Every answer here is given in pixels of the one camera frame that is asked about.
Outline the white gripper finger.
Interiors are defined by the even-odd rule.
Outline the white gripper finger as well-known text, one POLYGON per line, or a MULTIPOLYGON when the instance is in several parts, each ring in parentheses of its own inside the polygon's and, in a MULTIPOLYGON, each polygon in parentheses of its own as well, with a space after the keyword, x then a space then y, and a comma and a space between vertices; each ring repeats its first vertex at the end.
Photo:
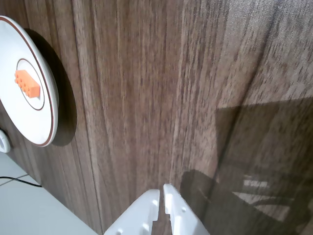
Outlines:
POLYGON ((150 189, 138 197, 105 231, 105 235, 150 235, 158 220, 160 190, 150 189))
POLYGON ((209 235, 181 194, 172 184, 164 184, 165 213, 169 215, 173 235, 209 235))

